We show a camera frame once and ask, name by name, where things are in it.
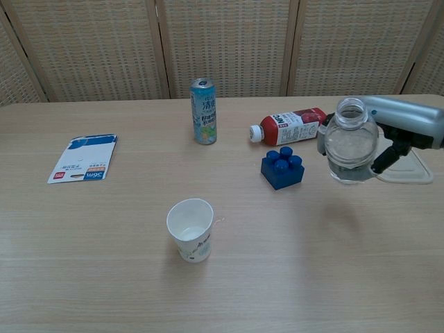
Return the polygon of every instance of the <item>paper cup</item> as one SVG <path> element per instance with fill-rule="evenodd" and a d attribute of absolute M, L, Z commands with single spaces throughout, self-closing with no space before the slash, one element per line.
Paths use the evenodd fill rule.
<path fill-rule="evenodd" d="M 213 208 L 202 199 L 183 200 L 170 209 L 166 226 L 184 260 L 201 262 L 210 255 L 213 218 Z"/>

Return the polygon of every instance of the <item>bottle label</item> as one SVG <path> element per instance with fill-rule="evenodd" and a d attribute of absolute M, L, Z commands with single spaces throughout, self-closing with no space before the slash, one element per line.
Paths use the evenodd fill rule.
<path fill-rule="evenodd" d="M 276 144 L 288 144 L 316 136 L 319 119 L 312 110 L 301 110 L 295 112 L 273 114 L 271 118 L 277 125 Z"/>

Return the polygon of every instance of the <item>red label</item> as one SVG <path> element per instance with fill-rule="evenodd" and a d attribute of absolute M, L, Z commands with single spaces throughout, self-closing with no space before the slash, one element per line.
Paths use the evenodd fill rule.
<path fill-rule="evenodd" d="M 53 179 L 61 179 L 64 175 L 64 172 L 56 172 Z"/>

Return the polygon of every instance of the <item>wooden table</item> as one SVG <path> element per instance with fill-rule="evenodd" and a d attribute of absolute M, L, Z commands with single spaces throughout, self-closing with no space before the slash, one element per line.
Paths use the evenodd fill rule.
<path fill-rule="evenodd" d="M 444 107 L 432 95 L 403 99 Z M 0 110 L 0 332 L 443 332 L 444 154 L 430 185 L 344 187 L 316 140 L 301 185 L 274 191 L 248 126 L 339 97 L 218 99 L 218 141 L 189 100 Z M 116 133 L 106 180 L 48 185 L 75 136 Z M 213 251 L 177 253 L 168 209 L 213 204 Z"/>

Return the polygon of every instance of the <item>blue toy block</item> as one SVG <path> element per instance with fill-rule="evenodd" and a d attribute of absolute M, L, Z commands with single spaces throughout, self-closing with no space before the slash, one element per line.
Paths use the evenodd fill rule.
<path fill-rule="evenodd" d="M 280 153 L 269 151 L 262 158 L 261 173 L 274 189 L 297 184 L 304 175 L 302 158 L 293 155 L 293 149 L 287 146 L 282 147 Z"/>

